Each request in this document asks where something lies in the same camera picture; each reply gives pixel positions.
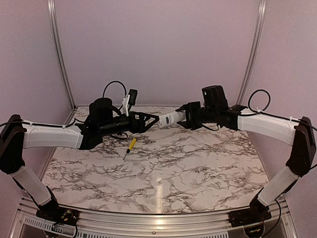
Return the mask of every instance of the robotic arm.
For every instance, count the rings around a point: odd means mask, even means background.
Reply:
[[[89,106],[84,123],[47,125],[21,120],[13,115],[0,134],[0,170],[12,176],[38,205],[37,216],[56,223],[76,225],[78,211],[60,207],[53,193],[43,185],[22,159],[22,150],[32,147],[69,147],[89,150],[103,142],[103,136],[114,133],[144,133],[158,122],[159,127],[178,123],[195,130],[204,123],[270,136],[293,146],[286,166],[252,199],[250,208],[229,213],[232,227],[244,226],[271,218],[268,206],[287,192],[299,177],[311,168],[316,143],[309,118],[299,122],[255,114],[247,107],[229,107],[221,86],[203,88],[204,107],[191,102],[163,116],[130,112],[137,91],[130,90],[123,100],[123,112],[109,98],[99,98]]]

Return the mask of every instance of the pink-tinted wall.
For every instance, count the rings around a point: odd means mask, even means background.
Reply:
[[[316,12],[314,0],[268,1],[262,40],[245,103],[254,90],[264,88],[272,96],[268,112],[287,117],[308,116],[317,125]],[[291,147],[264,136],[252,134],[251,137],[267,173],[273,177],[285,165]],[[317,234],[316,181],[317,169],[300,178],[287,195],[299,238],[316,237]]]
[[[257,0],[56,1],[58,28],[78,105],[121,80],[137,103],[181,105],[222,84],[235,103],[250,55]],[[121,102],[120,85],[107,93]]]
[[[46,0],[0,3],[0,121],[11,114],[23,119],[64,123],[70,107],[53,46]],[[24,153],[38,174],[49,149]],[[0,172],[0,237],[8,237],[22,192]]]

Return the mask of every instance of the marble vein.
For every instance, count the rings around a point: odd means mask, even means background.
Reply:
[[[135,107],[156,115],[170,107]],[[84,120],[88,108],[75,117]],[[132,138],[135,148],[123,160]],[[105,137],[90,151],[58,148],[43,182],[59,203],[133,213],[191,213],[248,205],[268,182],[245,132],[190,131],[178,125],[129,140]]]

